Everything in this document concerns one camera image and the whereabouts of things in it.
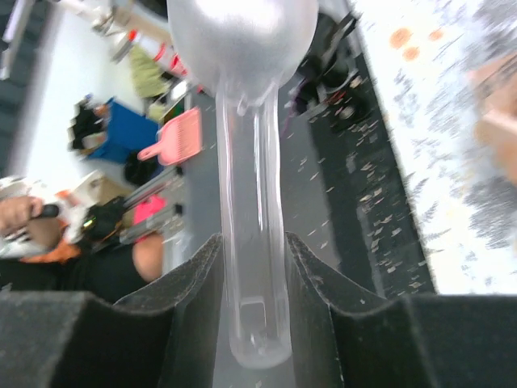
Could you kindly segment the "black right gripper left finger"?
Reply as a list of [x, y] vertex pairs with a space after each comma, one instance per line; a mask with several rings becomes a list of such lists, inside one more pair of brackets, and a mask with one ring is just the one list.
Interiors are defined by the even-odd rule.
[[83, 292], [5, 292], [1, 384], [209, 387], [223, 278], [214, 234], [187, 262], [113, 305]]

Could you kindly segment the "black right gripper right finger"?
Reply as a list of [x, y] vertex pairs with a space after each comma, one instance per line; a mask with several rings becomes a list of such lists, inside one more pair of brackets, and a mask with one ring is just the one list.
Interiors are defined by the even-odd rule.
[[287, 233], [292, 359], [299, 387], [513, 387], [513, 296], [387, 300]]

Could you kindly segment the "clear plastic scoop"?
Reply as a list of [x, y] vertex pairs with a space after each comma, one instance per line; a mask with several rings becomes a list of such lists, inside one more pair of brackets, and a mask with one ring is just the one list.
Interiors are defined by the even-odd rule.
[[317, 26], [315, 1], [170, 1], [188, 76], [212, 93], [229, 345], [249, 369], [292, 353], [280, 195], [278, 94]]

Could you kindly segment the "pink cat litter bag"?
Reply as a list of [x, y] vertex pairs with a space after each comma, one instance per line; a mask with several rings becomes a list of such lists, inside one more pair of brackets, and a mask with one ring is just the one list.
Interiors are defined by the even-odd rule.
[[468, 72], [479, 118], [477, 139], [494, 152], [496, 163], [516, 183], [516, 54]]

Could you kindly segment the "person hand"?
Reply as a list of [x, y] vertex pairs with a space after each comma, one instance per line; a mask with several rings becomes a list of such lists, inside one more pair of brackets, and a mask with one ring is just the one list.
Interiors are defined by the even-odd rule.
[[60, 222], [56, 218], [38, 218], [44, 202], [33, 196], [1, 200], [1, 235], [26, 230], [32, 240], [45, 248], [54, 248], [61, 240]]

